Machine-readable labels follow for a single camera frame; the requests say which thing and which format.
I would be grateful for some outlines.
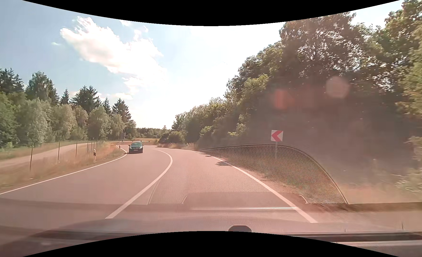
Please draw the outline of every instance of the car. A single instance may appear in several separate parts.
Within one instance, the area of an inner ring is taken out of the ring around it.
[[[128,147],[128,153],[142,153],[143,152],[143,143],[141,141],[135,141],[131,143],[131,145]]]

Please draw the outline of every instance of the white lane marking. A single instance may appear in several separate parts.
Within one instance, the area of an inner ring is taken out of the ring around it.
[[[287,203],[290,207],[295,208],[295,211],[297,211],[301,216],[303,216],[303,218],[307,219],[310,223],[317,223],[317,220],[315,220],[314,218],[312,218],[308,213],[304,212],[302,209],[300,209],[299,207],[297,207],[293,202],[289,201],[287,198],[285,198],[284,196],[280,195],[278,192],[276,192],[275,190],[273,190],[271,187],[267,186],[265,183],[263,183],[262,181],[258,180],[257,178],[254,178],[251,174],[249,174],[248,172],[243,171],[242,169],[235,167],[233,165],[231,165],[230,163],[223,161],[217,157],[214,157],[212,155],[209,155],[215,159],[218,159],[222,162],[225,162],[226,164],[232,166],[233,168],[241,171],[242,173],[248,175],[250,178],[254,179],[257,183],[259,183],[260,185],[262,185],[263,187],[265,187],[266,189],[268,189],[268,191],[272,192],[274,195],[276,195],[279,199],[281,199],[283,202]]]
[[[127,202],[125,202],[123,205],[121,205],[119,208],[117,208],[117,210],[115,210],[113,213],[111,213],[110,215],[108,215],[108,217],[106,217],[105,219],[112,219],[112,218],[114,218],[117,214],[119,214],[125,208],[127,208],[130,204],[132,204],[144,192],[146,192],[148,189],[150,189],[152,187],[152,185],[154,185],[163,175],[165,175],[165,173],[167,173],[168,169],[173,164],[173,157],[171,157],[171,155],[169,155],[167,152],[164,152],[164,151],[161,151],[161,150],[157,150],[157,149],[154,149],[154,150],[159,151],[159,152],[162,152],[162,153],[165,153],[168,156],[170,156],[170,164],[168,165],[168,167],[162,172],[162,174],[160,174],[156,179],[154,179],[154,181],[152,181],[149,185],[147,185],[145,188],[143,188],[143,190],[139,191],[134,197],[130,198]]]
[[[115,159],[115,160],[112,160],[112,161],[117,161],[118,159],[124,158],[125,156],[126,156],[126,155],[123,155],[123,156],[121,156],[121,157],[119,157],[119,158],[117,158],[117,159]],[[80,171],[77,171],[77,172],[83,172],[83,171],[85,171],[85,170],[92,169],[92,168],[95,168],[95,167],[98,167],[98,166],[101,166],[101,165],[104,165],[104,164],[107,164],[107,163],[110,163],[110,162],[111,162],[111,161],[108,161],[108,162],[105,162],[105,163],[99,164],[99,165],[97,165],[97,166],[89,167],[89,168],[87,168],[87,169],[83,169],[83,170],[80,170]],[[44,180],[44,181],[40,181],[40,182],[37,182],[37,183],[34,183],[34,184],[26,185],[26,186],[21,187],[21,188],[16,188],[16,189],[13,189],[13,190],[9,190],[9,191],[6,191],[6,192],[2,192],[2,193],[0,193],[0,195],[2,195],[2,194],[6,194],[6,193],[9,193],[9,192],[12,192],[12,191],[16,191],[16,190],[19,190],[19,189],[23,189],[23,188],[28,188],[28,187],[31,187],[31,186],[34,186],[34,185],[37,185],[37,184],[41,184],[41,183],[44,183],[44,182],[47,182],[47,181],[50,181],[50,180],[54,180],[54,179],[56,179],[56,178],[62,178],[62,177],[65,177],[65,176],[68,176],[68,175],[71,175],[71,174],[74,174],[74,173],[77,173],[77,172],[68,173],[68,174],[65,174],[65,175],[62,175],[62,176],[58,176],[58,177],[55,177],[55,178],[50,178],[50,179],[47,179],[47,180]]]

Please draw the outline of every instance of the blue sky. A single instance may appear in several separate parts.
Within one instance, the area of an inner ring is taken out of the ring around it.
[[[357,10],[354,22],[383,26],[401,3]],[[0,65],[25,83],[43,71],[60,95],[92,85],[111,104],[123,98],[138,127],[170,127],[175,114],[222,96],[247,57],[280,39],[282,25],[161,25],[0,0]]]

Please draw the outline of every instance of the chevron sign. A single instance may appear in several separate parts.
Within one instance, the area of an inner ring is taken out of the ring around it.
[[[282,142],[282,130],[272,130],[271,131],[271,141]]]

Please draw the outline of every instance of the center line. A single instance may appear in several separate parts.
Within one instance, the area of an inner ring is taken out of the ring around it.
[[[138,197],[140,197],[144,192],[146,192],[148,189],[150,189],[152,187],[152,185],[154,185],[163,175],[165,175],[165,173],[167,173],[168,169],[171,167],[171,165],[173,164],[173,158],[171,157],[171,155],[169,155],[168,153],[161,151],[161,150],[157,150],[154,149],[156,151],[162,152],[167,154],[168,156],[170,156],[170,164],[168,165],[168,167],[162,172],[162,174],[160,174],[160,176],[158,176],[156,179],[154,179],[154,181],[152,181],[149,185],[147,185],[147,187],[145,187],[143,190],[139,191],[134,197],[130,198],[130,200],[128,200],[126,203],[124,203],[123,205],[121,205],[121,207],[117,208],[117,210],[115,210],[113,213],[111,213],[110,215],[108,215],[108,217],[106,217],[105,219],[112,219],[114,218],[117,214],[119,214],[120,212],[122,212],[125,208],[127,208],[130,204],[132,204]]]

